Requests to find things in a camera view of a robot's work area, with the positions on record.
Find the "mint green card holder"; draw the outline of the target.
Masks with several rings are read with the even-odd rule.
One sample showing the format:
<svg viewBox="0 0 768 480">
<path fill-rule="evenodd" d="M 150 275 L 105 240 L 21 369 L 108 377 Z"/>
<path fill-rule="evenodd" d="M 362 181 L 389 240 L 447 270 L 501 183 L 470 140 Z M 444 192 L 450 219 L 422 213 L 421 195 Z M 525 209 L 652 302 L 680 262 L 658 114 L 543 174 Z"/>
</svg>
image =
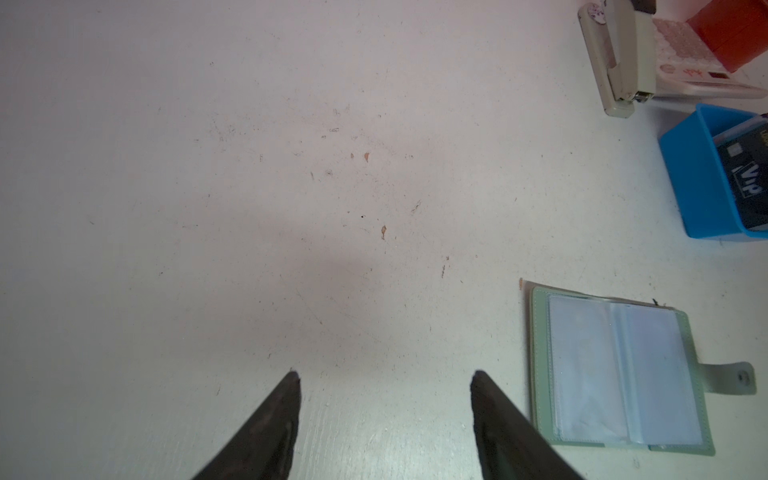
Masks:
<svg viewBox="0 0 768 480">
<path fill-rule="evenodd" d="M 531 421 L 555 445 L 712 456 L 705 396 L 751 396 L 748 362 L 699 361 L 685 312 L 524 283 Z"/>
</svg>

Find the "blue plastic card tray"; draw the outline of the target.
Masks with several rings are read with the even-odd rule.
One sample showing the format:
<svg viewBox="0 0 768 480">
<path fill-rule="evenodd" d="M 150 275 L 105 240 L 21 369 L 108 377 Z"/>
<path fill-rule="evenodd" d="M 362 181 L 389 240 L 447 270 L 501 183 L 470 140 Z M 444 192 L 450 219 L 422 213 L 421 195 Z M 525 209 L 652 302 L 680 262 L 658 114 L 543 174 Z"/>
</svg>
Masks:
<svg viewBox="0 0 768 480">
<path fill-rule="evenodd" d="M 743 226 L 713 138 L 755 114 L 698 104 L 659 139 L 686 234 L 694 239 L 758 241 L 767 232 Z"/>
</svg>

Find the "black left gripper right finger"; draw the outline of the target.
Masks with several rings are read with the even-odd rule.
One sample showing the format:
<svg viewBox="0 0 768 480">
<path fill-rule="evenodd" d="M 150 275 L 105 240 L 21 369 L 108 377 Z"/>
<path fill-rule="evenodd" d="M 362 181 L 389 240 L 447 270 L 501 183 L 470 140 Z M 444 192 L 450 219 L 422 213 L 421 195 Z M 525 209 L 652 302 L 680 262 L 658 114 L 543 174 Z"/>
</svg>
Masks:
<svg viewBox="0 0 768 480">
<path fill-rule="evenodd" d="M 470 384 L 474 433 L 485 479 L 578 479 L 484 371 Z"/>
</svg>

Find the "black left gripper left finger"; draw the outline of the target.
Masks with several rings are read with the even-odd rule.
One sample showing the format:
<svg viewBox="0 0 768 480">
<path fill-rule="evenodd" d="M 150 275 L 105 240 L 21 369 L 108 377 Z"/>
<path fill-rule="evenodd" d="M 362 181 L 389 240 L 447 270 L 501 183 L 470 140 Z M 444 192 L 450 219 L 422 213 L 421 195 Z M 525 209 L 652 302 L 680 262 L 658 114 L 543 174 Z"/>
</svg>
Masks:
<svg viewBox="0 0 768 480">
<path fill-rule="evenodd" d="M 288 478 L 300 407 L 300 377 L 291 370 L 194 479 Z"/>
</svg>

